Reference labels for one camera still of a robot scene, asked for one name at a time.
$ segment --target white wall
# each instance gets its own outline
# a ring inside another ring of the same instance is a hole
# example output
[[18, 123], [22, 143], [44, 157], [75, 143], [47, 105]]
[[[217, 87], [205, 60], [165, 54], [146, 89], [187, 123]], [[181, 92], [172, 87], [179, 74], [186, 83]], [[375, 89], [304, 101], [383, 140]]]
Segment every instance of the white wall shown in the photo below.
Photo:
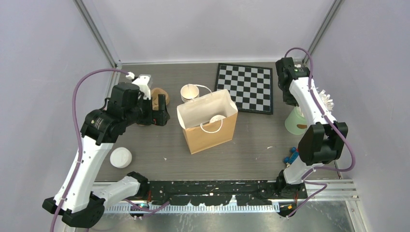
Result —
[[[410, 2], [345, 1], [313, 54], [357, 153], [352, 177], [370, 231], [409, 231]], [[339, 165], [350, 164], [347, 149]]]
[[124, 63], [278, 60], [291, 47], [309, 47], [332, 2], [85, 0]]
[[[109, 63], [71, 0], [0, 7], [1, 231], [48, 231], [45, 198], [61, 187], [77, 149], [75, 84]], [[110, 74], [80, 87], [79, 122], [103, 104]]]

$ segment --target gray table surface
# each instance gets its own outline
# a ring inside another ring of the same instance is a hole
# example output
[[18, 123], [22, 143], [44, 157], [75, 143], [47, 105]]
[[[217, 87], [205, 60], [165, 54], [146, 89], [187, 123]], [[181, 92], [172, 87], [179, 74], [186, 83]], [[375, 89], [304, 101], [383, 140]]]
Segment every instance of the gray table surface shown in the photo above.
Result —
[[[274, 83], [277, 83], [274, 63], [247, 65], [273, 68]], [[282, 102], [282, 92], [277, 85], [274, 85], [273, 115], [239, 112], [232, 141], [190, 154], [176, 117], [176, 107], [182, 104], [180, 89], [185, 84], [199, 84], [213, 90], [217, 66], [216, 63], [123, 66], [123, 70], [136, 75], [150, 74], [153, 78], [151, 88], [160, 87], [168, 92], [171, 120], [164, 127], [129, 126], [113, 149], [129, 149], [132, 153], [131, 164], [123, 169], [115, 168], [108, 154], [96, 180], [118, 181], [131, 171], [149, 180], [276, 179], [285, 168], [283, 158], [302, 138], [301, 135], [290, 134], [285, 128], [284, 122], [292, 106]], [[120, 82], [126, 81], [122, 75]], [[309, 178], [337, 179], [338, 176], [335, 172], [320, 171]]]

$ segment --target white cable clip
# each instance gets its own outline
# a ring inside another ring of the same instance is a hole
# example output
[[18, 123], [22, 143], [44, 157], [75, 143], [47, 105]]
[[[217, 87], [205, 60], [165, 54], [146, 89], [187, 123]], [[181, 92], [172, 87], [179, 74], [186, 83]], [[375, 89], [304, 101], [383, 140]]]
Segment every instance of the white cable clip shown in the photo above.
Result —
[[329, 114], [329, 111], [326, 110], [326, 111], [324, 112], [324, 114], [322, 115], [322, 118], [324, 118], [324, 117], [327, 116], [328, 114]]
[[128, 74], [125, 75], [125, 78], [127, 78], [128, 80], [133, 80], [135, 79], [135, 74], [132, 72], [128, 72]]

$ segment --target metal frame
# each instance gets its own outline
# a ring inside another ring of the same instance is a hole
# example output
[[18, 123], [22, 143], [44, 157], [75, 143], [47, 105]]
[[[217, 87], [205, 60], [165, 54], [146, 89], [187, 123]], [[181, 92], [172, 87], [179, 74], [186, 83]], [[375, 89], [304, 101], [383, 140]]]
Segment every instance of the metal frame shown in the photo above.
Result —
[[[344, 2], [344, 0], [334, 0], [332, 6], [330, 7], [329, 11], [326, 14], [326, 17], [324, 18], [324, 21], [322, 22], [322, 25], [320, 26], [318, 32], [316, 33], [315, 38], [313, 39], [312, 43], [309, 46], [309, 49], [307, 50], [310, 54], [312, 54], [316, 47], [319, 44], [319, 41], [321, 40], [322, 36], [326, 32], [328, 26], [332, 22], [333, 18], [335, 17], [339, 7], [341, 4]], [[309, 62], [309, 57], [305, 55], [303, 58], [303, 63], [306, 65]]]
[[[116, 62], [116, 60], [113, 58], [109, 48], [107, 47], [106, 42], [104, 41], [103, 37], [101, 36], [101, 33], [99, 32], [96, 24], [94, 23], [93, 19], [91, 18], [85, 4], [83, 3], [82, 0], [73, 0], [80, 11], [81, 15], [85, 19], [86, 23], [88, 24], [93, 36], [95, 37], [97, 43], [99, 44], [100, 48], [104, 52], [104, 55], [107, 57], [107, 60], [109, 61], [110, 65], [112, 67], [116, 67], [117, 69], [122, 68], [122, 64], [120, 61]], [[329, 27], [330, 23], [334, 19], [336, 13], [338, 12], [338, 9], [340, 8], [341, 4], [343, 3], [344, 0], [334, 0], [332, 6], [330, 7], [328, 13], [326, 14], [326, 17], [320, 26], [318, 32], [316, 33], [315, 38], [313, 39], [312, 43], [309, 46], [308, 51], [312, 54], [316, 47], [318, 46], [321, 38], [323, 37], [324, 33], [326, 32], [327, 28]], [[167, 63], [215, 63], [217, 61], [198, 61], [198, 62], [167, 62]], [[306, 64], [308, 62], [308, 57], [305, 56], [302, 60], [303, 64]], [[107, 90], [107, 96], [111, 94], [111, 89], [114, 85], [118, 83], [120, 73], [115, 72], [112, 76], [112, 81], [110, 82]], [[346, 206], [350, 209], [349, 214], [351, 217], [351, 221], [353, 223], [353, 226], [356, 231], [368, 231], [367, 226], [365, 225], [365, 221], [363, 220], [363, 210], [362, 210], [362, 204], [360, 202], [360, 198], [357, 195], [356, 188], [353, 184], [353, 181], [350, 179], [340, 179], [340, 180], [314, 180], [314, 182], [325, 182], [328, 184], [328, 187], [322, 191], [321, 193], [317, 194], [315, 197], [310, 199], [310, 201], [345, 201]], [[93, 185], [93, 190], [103, 188], [105, 186], [110, 185], [112, 182], [95, 182]], [[321, 186], [315, 186], [315, 185], [306, 185], [306, 191], [308, 195], [311, 195], [315, 191], [318, 190], [318, 188], [321, 188]], [[279, 202], [289, 202], [293, 201], [293, 199], [281, 199], [281, 200], [272, 200], [274, 204]], [[142, 203], [142, 201], [133, 201], [134, 203]], [[115, 212], [115, 213], [128, 213], [130, 207], [128, 207], [128, 203], [126, 202], [119, 202], [115, 206], [110, 207], [107, 209], [107, 213], [109, 211]], [[260, 212], [260, 210], [275, 210], [274, 208], [272, 209], [264, 209], [264, 208], [259, 208], [255, 207], [254, 212]], [[165, 213], [181, 213], [180, 211], [176, 210], [164, 210]]]
[[[102, 49], [102, 51], [104, 52], [104, 55], [107, 57], [107, 60], [110, 62], [112, 67], [117, 67], [121, 64], [121, 59], [115, 59], [112, 55], [112, 52], [115, 53], [115, 51], [110, 51], [110, 49], [107, 46], [106, 41], [104, 41], [102, 34], [100, 33], [100, 31], [98, 30], [96, 24], [95, 24], [95, 20], [93, 20], [93, 18], [91, 17], [89, 10], [87, 9], [87, 7], [84, 4], [83, 0], [73, 0], [74, 3], [76, 4], [78, 10], [80, 11], [81, 15], [83, 16], [83, 18], [85, 19], [86, 23], [88, 24], [88, 27], [90, 28], [93, 36], [95, 37], [95, 39], [97, 40], [97, 43], [99, 44], [100, 48]], [[309, 46], [308, 52], [310, 52], [311, 54], [315, 51], [316, 47], [318, 46], [319, 41], [321, 40], [322, 36], [324, 35], [324, 33], [326, 32], [328, 26], [330, 25], [331, 21], [333, 20], [333, 18], [335, 17], [339, 7], [341, 6], [341, 4], [344, 2], [344, 0], [334, 0], [332, 3], [332, 6], [330, 7], [329, 11], [326, 14], [325, 19], [322, 22], [322, 25], [320, 26], [318, 32], [315, 35], [315, 38], [313, 39], [312, 43]], [[271, 61], [276, 61], [276, 60], [253, 60], [252, 62], [271, 62]], [[307, 64], [307, 62], [309, 61], [308, 57], [305, 56], [302, 59], [303, 64]], [[187, 64], [187, 63], [229, 63], [229, 62], [249, 62], [249, 60], [224, 60], [224, 61], [187, 61], [187, 62], [183, 62], [183, 61], [177, 61], [177, 62], [146, 62], [146, 63], [125, 63], [127, 65], [138, 65], [138, 64]]]
[[110, 53], [110, 50], [107, 47], [103, 37], [101, 36], [100, 32], [98, 31], [97, 26], [95, 25], [91, 15], [89, 14], [85, 4], [82, 0], [73, 0], [75, 5], [77, 6], [79, 12], [83, 16], [84, 20], [86, 21], [88, 28], [90, 29], [92, 35], [96, 39], [98, 45], [100, 46], [102, 52], [104, 53], [105, 57], [107, 58], [108, 62], [110, 63], [111, 67], [115, 68], [117, 63], [115, 62], [113, 56]]
[[[361, 207], [360, 198], [357, 195], [356, 187], [354, 186], [353, 180], [350, 179], [339, 179], [339, 180], [312, 180], [313, 182], [327, 183], [327, 188], [314, 196], [310, 201], [344, 201], [349, 210], [349, 215], [354, 226], [354, 229], [358, 232], [368, 231], [365, 221], [363, 220], [363, 210]], [[113, 182], [94, 182], [92, 190], [104, 188]], [[312, 193], [321, 189], [322, 186], [316, 185], [306, 185], [307, 194], [310, 196]], [[258, 207], [247, 207], [247, 206], [236, 206], [236, 199], [233, 197], [228, 206], [167, 206], [158, 213], [165, 214], [181, 214], [181, 213], [215, 213], [215, 212], [233, 212], [233, 213], [260, 213], [260, 212], [276, 212], [277, 205], [279, 203], [293, 202], [294, 199], [275, 199], [272, 201], [272, 207], [270, 206], [258, 206]], [[136, 204], [146, 203], [145, 201], [132, 201]], [[114, 206], [106, 209], [107, 214], [128, 214], [131, 210], [131, 205], [125, 201], [121, 201]]]

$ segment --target white spiky object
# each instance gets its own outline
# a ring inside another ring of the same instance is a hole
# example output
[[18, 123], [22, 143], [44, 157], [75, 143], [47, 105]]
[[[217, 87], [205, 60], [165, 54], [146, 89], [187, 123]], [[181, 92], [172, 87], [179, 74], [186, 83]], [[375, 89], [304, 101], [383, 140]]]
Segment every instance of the white spiky object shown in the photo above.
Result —
[[[319, 93], [319, 97], [322, 99], [324, 105], [326, 106], [328, 111], [332, 111], [333, 107], [335, 106], [335, 104], [333, 103], [333, 99], [330, 99], [330, 94], [325, 94], [326, 91], [322, 90]], [[302, 110], [300, 109], [299, 106], [296, 107], [297, 112], [303, 116]]]

